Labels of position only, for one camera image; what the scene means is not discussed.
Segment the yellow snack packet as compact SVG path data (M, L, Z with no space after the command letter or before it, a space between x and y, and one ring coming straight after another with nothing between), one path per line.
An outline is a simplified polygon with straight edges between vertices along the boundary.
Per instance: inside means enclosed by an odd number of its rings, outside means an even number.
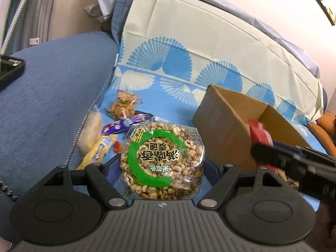
M111 147L117 141L117 134L102 135L94 146L83 157L82 162L76 168L77 170L84 169L92 163L101 163Z

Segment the purple candy bar wrapper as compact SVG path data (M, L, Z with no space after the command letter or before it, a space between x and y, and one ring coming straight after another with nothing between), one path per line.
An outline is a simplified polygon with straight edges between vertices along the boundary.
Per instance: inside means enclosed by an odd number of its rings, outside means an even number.
M126 119L120 119L103 127L102 135L118 134L130 129L131 125L151 120L152 114L138 113Z

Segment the red shrimp snack packet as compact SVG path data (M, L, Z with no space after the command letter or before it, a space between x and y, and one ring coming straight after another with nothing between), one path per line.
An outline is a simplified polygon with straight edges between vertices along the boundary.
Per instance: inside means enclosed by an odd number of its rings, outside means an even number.
M248 125L252 144L263 143L268 146L273 146L272 137L261 122L255 119L249 119Z

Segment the green puffed grain snack bag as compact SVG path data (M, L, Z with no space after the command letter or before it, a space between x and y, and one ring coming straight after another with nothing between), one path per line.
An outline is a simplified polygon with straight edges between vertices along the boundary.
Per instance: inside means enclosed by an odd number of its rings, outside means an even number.
M131 126L120 156L127 200L183 200L201 188L205 146L195 127L145 121Z

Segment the clear bag of beige crackers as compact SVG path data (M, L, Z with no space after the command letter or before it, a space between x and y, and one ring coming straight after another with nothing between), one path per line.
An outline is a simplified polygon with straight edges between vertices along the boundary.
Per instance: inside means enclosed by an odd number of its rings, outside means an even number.
M103 127L102 115L98 106L94 105L84 122L77 142L81 157L84 157L100 139Z

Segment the brown cardboard box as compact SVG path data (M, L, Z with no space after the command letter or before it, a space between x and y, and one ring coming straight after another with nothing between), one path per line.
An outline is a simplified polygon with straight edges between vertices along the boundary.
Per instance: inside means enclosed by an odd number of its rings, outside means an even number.
M256 162L250 154L250 119L262 123L276 142L294 147L309 146L303 136L269 104L211 84L193 116L206 156L217 164L230 163L244 171L255 171Z

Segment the brown peanut candy packet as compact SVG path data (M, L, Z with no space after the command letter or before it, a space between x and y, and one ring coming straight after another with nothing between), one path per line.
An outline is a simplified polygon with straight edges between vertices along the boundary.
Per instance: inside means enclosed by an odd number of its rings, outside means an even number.
M105 109L104 111L111 118L121 120L135 115L135 105L113 102L110 108Z

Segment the blue fan-patterned sofa cover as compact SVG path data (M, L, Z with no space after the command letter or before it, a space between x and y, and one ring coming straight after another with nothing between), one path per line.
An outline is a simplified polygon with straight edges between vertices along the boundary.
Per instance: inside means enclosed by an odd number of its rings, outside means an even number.
M265 33L200 0L133 0L97 106L105 126L117 121L104 110L118 102L118 91L134 93L142 99L135 114L195 127L193 116L211 84L269 104L308 148L322 150L307 125L323 114L319 80ZM128 131L117 134L101 163L121 155Z

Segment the black smartphone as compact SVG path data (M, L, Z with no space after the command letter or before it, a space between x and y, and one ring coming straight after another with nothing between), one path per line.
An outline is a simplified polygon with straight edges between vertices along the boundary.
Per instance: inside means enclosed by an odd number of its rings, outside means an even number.
M23 59L1 55L1 81L0 90L3 91L12 82L18 79L26 69Z

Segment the blue back cushion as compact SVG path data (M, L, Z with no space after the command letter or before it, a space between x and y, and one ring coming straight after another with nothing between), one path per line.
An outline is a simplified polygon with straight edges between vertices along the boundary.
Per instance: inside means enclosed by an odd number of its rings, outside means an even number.
M125 25L133 0L116 0L111 20L111 33L118 46L121 44L123 27Z

